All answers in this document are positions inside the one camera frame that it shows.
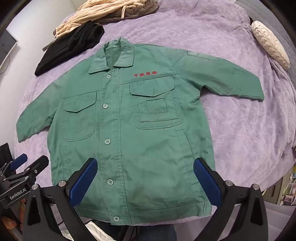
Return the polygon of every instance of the bed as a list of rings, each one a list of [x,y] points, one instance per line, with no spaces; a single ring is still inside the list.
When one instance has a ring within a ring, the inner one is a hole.
[[[249,187],[257,183],[261,190],[266,189],[295,163],[296,91],[289,74],[259,45],[252,35],[248,14],[238,4],[229,0],[159,0],[159,5],[154,14],[105,25],[105,34],[96,47],[39,77],[33,76],[18,116],[51,82],[119,36],[132,43],[153,43],[221,57],[258,76],[265,100],[218,96],[202,90],[200,99],[210,126],[216,171],[235,185]],[[28,155],[28,162],[20,170],[41,155],[50,157],[47,132],[48,128],[21,143],[15,134],[15,156]],[[50,166],[37,177],[37,183],[52,185]]]

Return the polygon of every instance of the green jacket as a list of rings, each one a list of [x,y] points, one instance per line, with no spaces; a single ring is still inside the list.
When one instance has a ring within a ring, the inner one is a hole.
[[[198,157],[215,169],[202,87],[264,99],[258,77],[225,59],[121,37],[30,103],[17,122],[18,140],[51,125],[54,185],[89,157],[98,161],[75,208],[80,216],[130,225],[209,215],[211,205],[193,173]]]

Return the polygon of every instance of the jeans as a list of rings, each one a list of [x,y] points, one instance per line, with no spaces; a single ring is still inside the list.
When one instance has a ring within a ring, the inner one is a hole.
[[[131,241],[177,241],[173,224],[140,226],[140,232]]]

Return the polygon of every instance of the cream cushion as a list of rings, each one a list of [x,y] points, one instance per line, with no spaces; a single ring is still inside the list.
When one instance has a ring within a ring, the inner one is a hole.
[[[290,68],[289,57],[273,32],[259,21],[254,21],[252,23],[252,31],[265,51],[274,58],[284,70],[288,70]]]

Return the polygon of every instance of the button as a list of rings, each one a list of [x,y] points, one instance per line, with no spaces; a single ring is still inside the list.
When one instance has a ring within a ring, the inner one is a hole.
[[[112,179],[108,179],[107,182],[108,182],[109,185],[113,185],[113,180]]]

